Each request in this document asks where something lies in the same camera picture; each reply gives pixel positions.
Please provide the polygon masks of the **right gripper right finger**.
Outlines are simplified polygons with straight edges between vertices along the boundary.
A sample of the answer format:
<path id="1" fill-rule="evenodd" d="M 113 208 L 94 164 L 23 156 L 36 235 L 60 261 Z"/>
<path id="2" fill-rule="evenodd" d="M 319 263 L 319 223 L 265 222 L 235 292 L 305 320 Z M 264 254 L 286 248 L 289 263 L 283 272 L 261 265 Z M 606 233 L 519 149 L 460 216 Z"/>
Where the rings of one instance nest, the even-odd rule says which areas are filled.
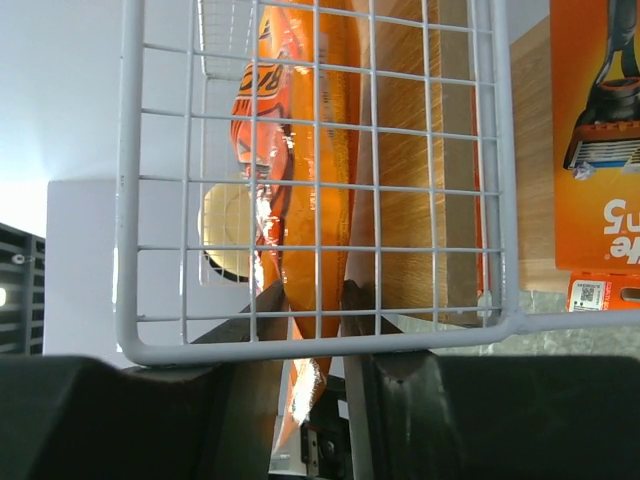
<path id="1" fill-rule="evenodd" d="M 638 477 L 636 358 L 443 356 L 497 332 L 402 335 L 351 281 L 341 308 L 355 478 Z"/>

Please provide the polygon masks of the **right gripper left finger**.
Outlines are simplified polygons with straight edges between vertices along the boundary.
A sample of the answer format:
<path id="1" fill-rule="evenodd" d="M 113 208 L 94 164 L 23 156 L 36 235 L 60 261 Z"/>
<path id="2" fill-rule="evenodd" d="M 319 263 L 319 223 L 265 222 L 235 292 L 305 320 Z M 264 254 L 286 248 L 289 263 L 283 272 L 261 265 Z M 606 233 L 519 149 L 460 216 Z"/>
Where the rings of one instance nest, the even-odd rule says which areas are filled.
<path id="1" fill-rule="evenodd" d="M 5 479 L 265 479 L 282 365 L 1 359 Z"/>

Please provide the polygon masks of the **orange razor bag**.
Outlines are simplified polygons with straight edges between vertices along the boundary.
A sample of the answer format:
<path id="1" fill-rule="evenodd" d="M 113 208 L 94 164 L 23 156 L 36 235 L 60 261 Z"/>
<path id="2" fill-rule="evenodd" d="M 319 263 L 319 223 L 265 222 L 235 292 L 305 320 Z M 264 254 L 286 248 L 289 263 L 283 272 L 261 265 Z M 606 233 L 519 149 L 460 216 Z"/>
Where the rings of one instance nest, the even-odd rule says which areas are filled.
<path id="1" fill-rule="evenodd" d="M 283 285 L 295 339 L 333 338 L 340 326 L 360 140 L 354 10 L 267 6 L 231 110 L 232 146 L 256 183 L 256 273 Z"/>

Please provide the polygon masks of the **orange Gillette Fusion pack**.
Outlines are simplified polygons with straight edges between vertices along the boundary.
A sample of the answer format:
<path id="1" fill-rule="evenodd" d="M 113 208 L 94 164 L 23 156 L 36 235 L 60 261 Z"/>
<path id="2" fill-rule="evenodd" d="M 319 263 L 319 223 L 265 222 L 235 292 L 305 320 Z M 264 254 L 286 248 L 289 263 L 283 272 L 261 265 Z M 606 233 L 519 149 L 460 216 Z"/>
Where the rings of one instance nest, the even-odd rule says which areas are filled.
<path id="1" fill-rule="evenodd" d="M 550 4 L 555 266 L 567 309 L 639 306 L 639 3 Z"/>

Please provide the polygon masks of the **orange razor pack back side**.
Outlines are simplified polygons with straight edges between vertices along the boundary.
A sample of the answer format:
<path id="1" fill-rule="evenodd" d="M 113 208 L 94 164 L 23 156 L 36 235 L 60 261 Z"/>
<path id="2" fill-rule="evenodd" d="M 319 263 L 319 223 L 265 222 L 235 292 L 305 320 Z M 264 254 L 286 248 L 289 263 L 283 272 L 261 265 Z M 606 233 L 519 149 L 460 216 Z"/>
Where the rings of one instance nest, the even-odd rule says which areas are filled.
<path id="1" fill-rule="evenodd" d="M 477 94 L 476 88 L 471 88 L 471 120 L 472 120 L 472 134 L 476 136 L 478 134 L 478 114 L 477 114 Z M 476 191 L 480 191 L 480 143 L 475 140 L 473 143 L 473 170 L 474 170 L 474 187 Z M 477 196 L 474 200 L 475 204 L 475 247 L 482 249 L 484 247 L 483 240 L 483 220 L 482 220 L 482 197 Z M 482 297 L 485 292 L 485 260 L 483 253 L 476 254 L 476 277 L 477 277 L 477 294 L 478 297 Z"/>

